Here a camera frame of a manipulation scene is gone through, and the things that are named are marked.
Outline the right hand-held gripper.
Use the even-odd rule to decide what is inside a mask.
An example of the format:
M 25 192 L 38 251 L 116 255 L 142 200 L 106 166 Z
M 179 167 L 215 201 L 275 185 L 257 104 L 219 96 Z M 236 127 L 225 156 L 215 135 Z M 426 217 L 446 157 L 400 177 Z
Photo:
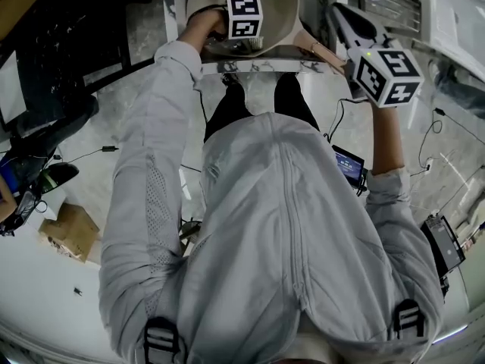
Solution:
M 358 8 L 334 2 L 328 17 L 346 47 L 344 74 L 352 94 L 367 96 L 378 108 L 412 103 L 424 76 L 411 51 Z

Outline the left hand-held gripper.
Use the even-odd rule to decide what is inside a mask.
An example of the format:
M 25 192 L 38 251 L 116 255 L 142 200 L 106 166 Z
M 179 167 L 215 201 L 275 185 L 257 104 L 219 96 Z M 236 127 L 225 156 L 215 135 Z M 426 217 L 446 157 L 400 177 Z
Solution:
M 208 8 L 222 11 L 227 30 L 225 35 L 215 31 L 210 33 L 211 45 L 234 54 L 252 54 L 263 49 L 261 0 L 226 0 L 223 4 Z

